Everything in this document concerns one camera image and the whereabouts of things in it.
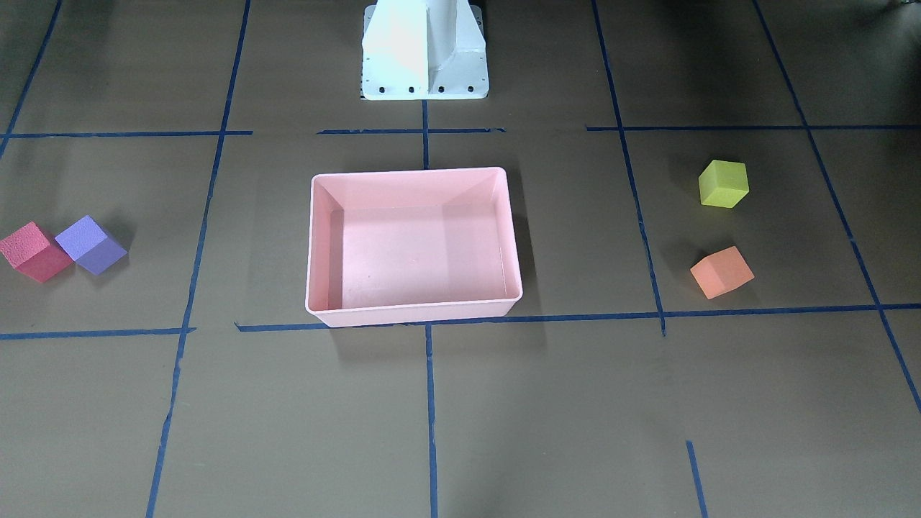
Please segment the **red foam block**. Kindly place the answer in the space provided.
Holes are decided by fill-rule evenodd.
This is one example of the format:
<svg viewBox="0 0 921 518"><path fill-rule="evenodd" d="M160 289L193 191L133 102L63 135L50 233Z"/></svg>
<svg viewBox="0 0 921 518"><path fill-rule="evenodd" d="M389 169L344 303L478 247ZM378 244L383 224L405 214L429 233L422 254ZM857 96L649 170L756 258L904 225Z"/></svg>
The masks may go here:
<svg viewBox="0 0 921 518"><path fill-rule="evenodd" d="M30 221L1 240L2 255L13 269L44 283L73 263L73 259L44 230Z"/></svg>

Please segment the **orange foam block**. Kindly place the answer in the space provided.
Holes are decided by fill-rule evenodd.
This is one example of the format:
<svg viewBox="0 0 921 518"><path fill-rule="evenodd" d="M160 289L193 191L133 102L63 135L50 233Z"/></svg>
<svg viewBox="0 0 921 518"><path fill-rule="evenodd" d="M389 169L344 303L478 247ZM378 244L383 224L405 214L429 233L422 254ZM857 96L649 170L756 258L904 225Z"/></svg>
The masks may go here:
<svg viewBox="0 0 921 518"><path fill-rule="evenodd" d="M736 246L705 256L690 272L707 299L720 297L756 278Z"/></svg>

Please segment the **purple foam block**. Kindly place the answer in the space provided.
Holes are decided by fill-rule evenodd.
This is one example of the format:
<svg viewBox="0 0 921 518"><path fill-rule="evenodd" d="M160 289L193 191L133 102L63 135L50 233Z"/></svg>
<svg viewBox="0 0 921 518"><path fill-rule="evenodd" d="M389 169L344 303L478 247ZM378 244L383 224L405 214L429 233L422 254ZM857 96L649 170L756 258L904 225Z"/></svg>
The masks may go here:
<svg viewBox="0 0 921 518"><path fill-rule="evenodd" d="M71 260L100 276L127 255L127 250L89 215L76 220L55 236L56 242Z"/></svg>

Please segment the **pink plastic bin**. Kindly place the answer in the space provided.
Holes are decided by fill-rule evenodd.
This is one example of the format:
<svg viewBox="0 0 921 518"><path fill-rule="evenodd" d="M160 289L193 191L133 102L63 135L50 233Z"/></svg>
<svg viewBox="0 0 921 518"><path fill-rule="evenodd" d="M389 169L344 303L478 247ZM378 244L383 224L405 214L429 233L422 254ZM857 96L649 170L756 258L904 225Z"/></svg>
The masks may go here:
<svg viewBox="0 0 921 518"><path fill-rule="evenodd" d="M504 316L522 295L503 168L312 179L304 305L328 327Z"/></svg>

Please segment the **yellow foam block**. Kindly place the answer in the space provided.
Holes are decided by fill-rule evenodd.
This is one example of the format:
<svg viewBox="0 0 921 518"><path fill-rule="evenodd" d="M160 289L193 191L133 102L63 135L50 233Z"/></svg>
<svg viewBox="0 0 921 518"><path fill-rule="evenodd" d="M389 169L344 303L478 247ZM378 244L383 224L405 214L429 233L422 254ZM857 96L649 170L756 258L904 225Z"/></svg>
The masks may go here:
<svg viewBox="0 0 921 518"><path fill-rule="evenodd" d="M700 203L733 209L750 193L746 164L712 160L698 177Z"/></svg>

